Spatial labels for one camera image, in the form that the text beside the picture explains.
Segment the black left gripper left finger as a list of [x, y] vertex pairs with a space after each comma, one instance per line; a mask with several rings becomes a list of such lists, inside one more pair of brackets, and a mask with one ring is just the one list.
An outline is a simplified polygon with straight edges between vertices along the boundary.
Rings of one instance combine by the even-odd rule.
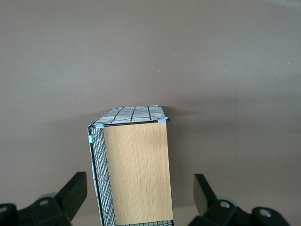
[[87, 197], [87, 174], [77, 172], [54, 197], [43, 197], [17, 212], [19, 226], [70, 226]]

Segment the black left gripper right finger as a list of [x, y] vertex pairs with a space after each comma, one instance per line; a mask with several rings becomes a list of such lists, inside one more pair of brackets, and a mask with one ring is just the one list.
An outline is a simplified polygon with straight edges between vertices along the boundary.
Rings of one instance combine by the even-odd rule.
[[191, 226], [250, 226], [251, 215], [233, 202], [218, 199], [203, 174], [194, 175], [193, 198], [198, 210]]

